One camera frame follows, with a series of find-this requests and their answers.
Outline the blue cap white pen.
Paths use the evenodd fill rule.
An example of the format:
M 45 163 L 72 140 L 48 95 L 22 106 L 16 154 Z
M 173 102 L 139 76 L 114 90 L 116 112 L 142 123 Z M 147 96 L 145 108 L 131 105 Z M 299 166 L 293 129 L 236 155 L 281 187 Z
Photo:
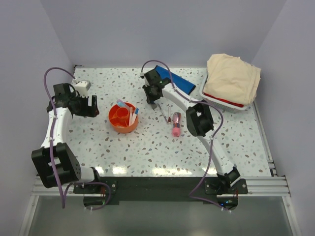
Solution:
M 138 115 L 138 108 L 133 109 L 133 116 L 132 116 L 132 125 L 135 123 L 137 115 Z

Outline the orange cap white pen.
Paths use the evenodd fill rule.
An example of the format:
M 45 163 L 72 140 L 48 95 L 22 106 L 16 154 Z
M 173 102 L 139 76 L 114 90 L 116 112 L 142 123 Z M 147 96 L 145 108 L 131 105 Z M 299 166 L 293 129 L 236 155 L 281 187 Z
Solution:
M 129 108 L 129 121 L 128 121 L 128 126 L 132 125 L 132 116 L 133 116 L 133 108 Z

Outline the orange round organizer container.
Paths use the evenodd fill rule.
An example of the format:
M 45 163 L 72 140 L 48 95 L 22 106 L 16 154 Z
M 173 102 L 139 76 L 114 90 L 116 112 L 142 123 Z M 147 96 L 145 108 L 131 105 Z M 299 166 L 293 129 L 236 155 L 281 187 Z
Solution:
M 125 103 L 133 109 L 136 108 L 130 103 Z M 108 118 L 114 130 L 116 130 L 118 133 L 130 133 L 138 126 L 138 115 L 135 123 L 131 126 L 128 126 L 129 111 L 126 108 L 119 107 L 117 104 L 110 109 Z

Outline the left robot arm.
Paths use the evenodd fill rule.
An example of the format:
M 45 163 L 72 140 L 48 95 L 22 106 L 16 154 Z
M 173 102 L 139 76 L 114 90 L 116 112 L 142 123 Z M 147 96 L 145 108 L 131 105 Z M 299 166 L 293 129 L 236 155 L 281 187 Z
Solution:
M 68 127 L 73 116 L 95 118 L 99 115 L 97 97 L 82 97 L 71 84 L 54 85 L 55 95 L 47 107 L 49 125 L 40 149 L 31 153 L 31 159 L 37 173 L 46 188 L 57 187 L 67 183 L 85 183 L 91 193 L 102 187 L 99 173 L 94 167 L 81 167 L 69 145 L 66 143 Z

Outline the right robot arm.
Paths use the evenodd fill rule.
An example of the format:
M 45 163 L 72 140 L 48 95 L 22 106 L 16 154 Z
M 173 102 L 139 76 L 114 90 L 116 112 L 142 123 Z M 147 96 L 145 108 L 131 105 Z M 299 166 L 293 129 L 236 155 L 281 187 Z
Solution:
M 198 101 L 185 94 L 171 79 L 162 79 L 154 69 L 147 73 L 140 73 L 144 79 L 143 86 L 147 103 L 155 105 L 155 101 L 165 98 L 175 103 L 186 113 L 186 127 L 191 135 L 197 137 L 208 150 L 211 160 L 217 171 L 219 187 L 224 193 L 231 193 L 241 179 L 240 173 L 227 156 L 215 135 L 222 127 L 214 127 L 214 120 L 210 110 L 210 104 L 205 100 Z

